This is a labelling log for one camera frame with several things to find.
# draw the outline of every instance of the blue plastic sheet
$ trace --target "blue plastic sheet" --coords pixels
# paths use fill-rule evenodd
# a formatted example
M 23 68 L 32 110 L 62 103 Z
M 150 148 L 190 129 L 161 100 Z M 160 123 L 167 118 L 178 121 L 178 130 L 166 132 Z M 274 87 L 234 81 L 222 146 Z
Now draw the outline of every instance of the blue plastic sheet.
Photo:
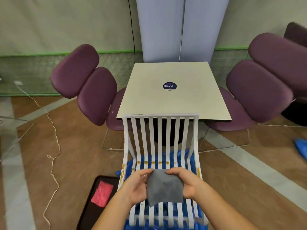
M 307 161 L 307 139 L 295 139 L 294 143 L 298 152 Z
M 187 166 L 188 153 L 189 153 L 189 150 L 186 150 L 186 152 L 185 152 L 185 164 L 186 164 L 185 166 L 186 166 L 186 168 L 188 167 Z M 174 167 L 174 151 L 170 152 L 169 157 L 170 157 L 170 166 Z M 151 155 L 148 155 L 148 168 L 151 168 L 151 160 L 152 160 Z M 190 162 L 191 162 L 191 170 L 194 174 L 196 174 L 194 154 L 192 154 L 192 156 L 190 158 Z M 131 175 L 132 164 L 133 164 L 132 160 L 128 161 L 127 167 L 126 167 L 125 180 Z M 181 151 L 178 151 L 178 166 L 182 167 L 181 166 Z M 166 155 L 165 155 L 165 153 L 162 154 L 162 168 L 166 169 Z M 141 169 L 144 169 L 144 156 L 141 156 Z M 155 155 L 155 169 L 158 169 L 158 154 Z M 116 172 L 118 177 L 120 176 L 120 173 L 121 173 L 121 171 Z M 199 206 L 197 206 L 197 209 L 198 209 L 199 216 L 202 216 L 202 211 L 201 211 Z M 183 211 L 183 216 L 187 217 L 188 211 L 187 211 L 187 205 L 186 205 L 185 202 L 182 204 L 182 211 Z M 137 204 L 136 207 L 135 207 L 135 214 L 138 215 L 139 212 L 140 212 L 140 204 Z M 158 205 L 154 206 L 154 214 L 158 215 Z M 177 204 L 176 203 L 173 204 L 173 214 L 174 214 L 174 216 L 178 216 Z M 149 215 L 149 205 L 148 205 L 147 200 L 145 201 L 145 215 Z M 168 215 L 167 203 L 163 203 L 163 215 L 164 216 Z M 177 222 L 174 222 L 173 228 L 169 228 L 168 222 L 164 221 L 164 227 L 161 228 L 161 227 L 159 227 L 158 220 L 155 220 L 154 226 L 155 227 L 149 227 L 148 220 L 145 221 L 144 227 L 139 226 L 138 220 L 136 222 L 136 226 L 129 226 L 129 220 L 127 220 L 125 227 L 124 227 L 124 230 L 177 230 L 177 229 L 182 229 L 182 228 L 178 228 Z M 184 228 L 183 229 L 184 230 L 189 229 L 186 222 L 184 222 Z M 199 223 L 194 223 L 194 229 L 195 230 L 208 230 L 208 226 L 203 226 Z

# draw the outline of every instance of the tile floor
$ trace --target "tile floor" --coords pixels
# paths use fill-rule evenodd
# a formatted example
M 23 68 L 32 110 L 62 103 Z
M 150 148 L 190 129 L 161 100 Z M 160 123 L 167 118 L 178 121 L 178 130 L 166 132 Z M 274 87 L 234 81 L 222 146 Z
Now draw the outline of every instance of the tile floor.
M 76 100 L 34 98 L 50 111 L 61 145 L 54 164 L 60 187 L 46 216 L 51 229 L 76 229 L 94 178 L 115 175 L 121 169 L 122 151 L 101 148 L 106 126 L 92 124 L 79 111 Z M 4 120 L 0 126 L 2 155 L 35 123 L 1 163 L 0 229 L 48 229 L 43 212 L 57 187 L 47 158 L 59 150 L 54 129 L 29 97 L 0 98 L 0 116 L 30 120 Z M 272 123 L 287 120 L 278 117 Z M 200 124 L 199 135 L 205 131 L 206 126 Z M 260 229 L 307 229 L 307 163 L 292 142 L 306 139 L 307 128 L 255 126 L 250 136 L 251 144 L 244 148 L 201 153 L 203 179 Z M 199 151 L 247 141 L 246 131 L 209 130 Z M 105 147 L 123 148 L 123 132 L 111 131 Z

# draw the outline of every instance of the white slatted chair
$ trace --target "white slatted chair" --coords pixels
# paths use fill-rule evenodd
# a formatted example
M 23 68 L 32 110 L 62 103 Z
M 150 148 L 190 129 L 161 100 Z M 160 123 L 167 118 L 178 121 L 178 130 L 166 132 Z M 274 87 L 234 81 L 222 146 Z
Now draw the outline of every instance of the white slatted chair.
M 131 141 L 128 134 L 128 124 L 127 119 L 130 118 L 132 122 L 133 128 L 133 135 L 136 147 L 136 153 L 134 154 L 134 150 L 130 150 L 131 148 Z M 124 134 L 125 134 L 125 146 L 124 146 L 124 159 L 122 164 L 121 176 L 119 180 L 118 189 L 122 186 L 125 176 L 126 176 L 126 168 L 128 162 L 128 151 L 130 151 L 133 157 L 133 165 L 132 171 L 133 173 L 135 170 L 140 170 L 141 167 L 141 152 L 140 152 L 140 144 L 139 144 L 139 137 L 138 131 L 136 126 L 136 118 L 140 119 L 141 123 L 141 137 L 143 142 L 144 148 L 144 169 L 146 168 L 155 168 L 155 144 L 154 144 L 154 128 L 153 128 L 153 118 L 157 118 L 158 122 L 158 168 L 162 169 L 162 118 L 166 118 L 166 169 L 170 168 L 170 131 L 171 131 L 171 119 L 175 120 L 175 142 L 174 142 L 174 167 L 178 166 L 177 161 L 177 153 L 178 153 L 178 139 L 179 139 L 179 125 L 180 119 L 184 119 L 184 130 L 183 130 L 183 140 L 182 140 L 182 148 L 181 148 L 181 165 L 185 167 L 185 151 L 186 151 L 186 143 L 187 143 L 187 135 L 188 135 L 188 126 L 189 120 L 194 120 L 194 128 L 193 128 L 193 139 L 191 143 L 191 147 L 189 149 L 189 154 L 187 158 L 187 168 L 191 170 L 191 163 L 190 157 L 194 153 L 195 158 L 195 168 L 197 171 L 198 177 L 202 179 L 201 175 L 201 167 L 199 163 L 198 157 L 198 142 L 197 142 L 197 131 L 198 131 L 198 114 L 148 114 L 148 115 L 125 115 L 123 116 L 123 123 L 124 123 Z M 150 148 L 151 148 L 151 157 L 154 158 L 152 160 L 151 165 L 148 164 L 148 147 L 147 147 L 147 140 L 146 140 L 146 130 L 145 130 L 145 121 L 144 119 L 148 118 L 149 120 L 149 133 L 150 133 Z M 177 211 L 178 217 L 174 216 L 173 214 L 173 203 L 168 203 L 168 216 L 163 216 L 163 203 L 158 204 L 158 216 L 154 215 L 154 207 L 149 208 L 149 215 L 145 215 L 145 201 L 140 204 L 140 213 L 139 215 L 135 214 L 135 206 L 132 207 L 129 215 L 129 224 L 130 226 L 134 226 L 136 224 L 136 220 L 139 220 L 139 225 L 144 226 L 145 220 L 148 219 L 149 226 L 154 226 L 154 220 L 158 220 L 159 226 L 163 226 L 163 220 L 168 221 L 168 226 L 174 226 L 174 221 L 177 221 L 177 225 L 179 228 L 183 228 L 184 221 L 188 225 L 189 228 L 194 228 L 194 222 L 199 222 L 203 225 L 208 224 L 208 219 L 204 215 L 204 213 L 199 213 L 197 209 L 197 204 L 193 200 L 186 200 L 187 204 L 187 212 L 188 216 L 183 216 L 182 210 L 182 203 L 177 203 Z

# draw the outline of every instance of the round sticker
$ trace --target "round sticker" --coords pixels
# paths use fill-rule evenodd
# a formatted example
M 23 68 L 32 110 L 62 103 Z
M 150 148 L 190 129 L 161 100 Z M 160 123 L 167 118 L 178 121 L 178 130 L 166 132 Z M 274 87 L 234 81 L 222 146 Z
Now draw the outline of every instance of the round sticker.
M 166 90 L 174 90 L 177 88 L 177 85 L 174 82 L 167 82 L 163 85 L 163 88 Z

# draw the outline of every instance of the tabletop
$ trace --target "tabletop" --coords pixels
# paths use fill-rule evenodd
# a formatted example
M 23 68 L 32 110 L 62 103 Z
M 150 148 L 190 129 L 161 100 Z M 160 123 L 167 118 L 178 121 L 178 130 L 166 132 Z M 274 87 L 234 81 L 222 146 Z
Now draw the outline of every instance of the tabletop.
M 134 64 L 117 113 L 198 113 L 200 120 L 231 120 L 207 62 Z

